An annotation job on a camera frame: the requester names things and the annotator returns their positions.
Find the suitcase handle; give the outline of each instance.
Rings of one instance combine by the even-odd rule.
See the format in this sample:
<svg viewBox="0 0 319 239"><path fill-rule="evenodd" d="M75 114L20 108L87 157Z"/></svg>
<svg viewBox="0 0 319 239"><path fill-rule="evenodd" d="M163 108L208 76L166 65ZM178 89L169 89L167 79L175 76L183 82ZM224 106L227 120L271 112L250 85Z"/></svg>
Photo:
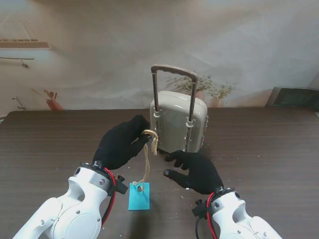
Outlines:
<svg viewBox="0 0 319 239"><path fill-rule="evenodd" d="M154 91L154 105L155 111L159 112L159 96L158 96L158 80L157 80L157 71L165 71L170 72L172 74L179 74L182 76L187 76L192 81L192 88L191 88L191 98L190 98L190 106L189 106L189 116L188 121L192 122L193 120L193 112L195 106L195 93L196 93L196 86L198 81L198 76L195 72L189 71L177 66L171 65L153 65L151 67L152 77L153 77L153 91Z"/></svg>

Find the dark wood tabletop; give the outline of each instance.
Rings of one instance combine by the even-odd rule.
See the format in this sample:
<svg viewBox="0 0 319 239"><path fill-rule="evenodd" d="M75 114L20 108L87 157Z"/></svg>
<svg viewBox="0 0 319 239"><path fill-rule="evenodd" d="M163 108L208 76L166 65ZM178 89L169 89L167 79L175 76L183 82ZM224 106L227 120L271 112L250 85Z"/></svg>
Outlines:
<svg viewBox="0 0 319 239"><path fill-rule="evenodd" d="M103 134L136 114L149 119L148 110L10 113L0 124L0 238L12 238L44 201L63 195ZM223 108L209 109L209 119L203 153L246 201L248 214L284 239L318 238L318 116L303 108ZM164 178L173 165L150 158L151 209L128 211L129 192L117 195L99 239L195 238L191 209L207 196ZM114 173L128 185L143 177L144 163L141 152ZM212 238L206 223L199 225L201 239Z"/></svg>

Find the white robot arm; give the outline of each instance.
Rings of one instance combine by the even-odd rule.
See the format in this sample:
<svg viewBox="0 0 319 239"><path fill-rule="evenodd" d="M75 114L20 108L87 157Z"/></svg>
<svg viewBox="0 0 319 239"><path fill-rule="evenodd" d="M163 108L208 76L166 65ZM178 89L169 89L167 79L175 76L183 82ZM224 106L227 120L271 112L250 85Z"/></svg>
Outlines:
<svg viewBox="0 0 319 239"><path fill-rule="evenodd" d="M82 164L69 178L67 193L48 199L13 239L37 239L42 233L49 239L96 239L102 225L102 201L114 190L122 194L127 190L123 177L115 187L110 177L99 162Z"/></svg>
<svg viewBox="0 0 319 239"><path fill-rule="evenodd" d="M264 219L246 213L246 202L233 188L221 188L208 208L198 202L194 215L204 217L203 212L209 212L220 227L220 239L282 239Z"/></svg>

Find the luggage tag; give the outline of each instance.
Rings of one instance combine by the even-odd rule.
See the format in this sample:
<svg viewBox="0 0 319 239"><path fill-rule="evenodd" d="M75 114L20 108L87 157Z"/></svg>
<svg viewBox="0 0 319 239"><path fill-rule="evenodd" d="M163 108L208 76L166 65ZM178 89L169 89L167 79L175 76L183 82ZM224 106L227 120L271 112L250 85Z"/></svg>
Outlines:
<svg viewBox="0 0 319 239"><path fill-rule="evenodd" d="M150 184L130 183L129 211L149 210L150 209Z"/></svg>

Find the toy suitcase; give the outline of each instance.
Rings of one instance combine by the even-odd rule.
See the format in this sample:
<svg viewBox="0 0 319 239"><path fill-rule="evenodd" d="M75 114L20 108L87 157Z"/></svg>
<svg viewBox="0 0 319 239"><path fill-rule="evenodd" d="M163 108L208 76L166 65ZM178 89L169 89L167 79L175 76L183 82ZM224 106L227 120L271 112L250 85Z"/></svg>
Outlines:
<svg viewBox="0 0 319 239"><path fill-rule="evenodd" d="M191 95L170 91L158 93L157 71L171 72L191 78ZM154 100L150 106L151 130L159 136L158 148L172 153L177 150L198 152L207 127L206 104L195 98L198 76L195 72L170 65L151 67Z"/></svg>

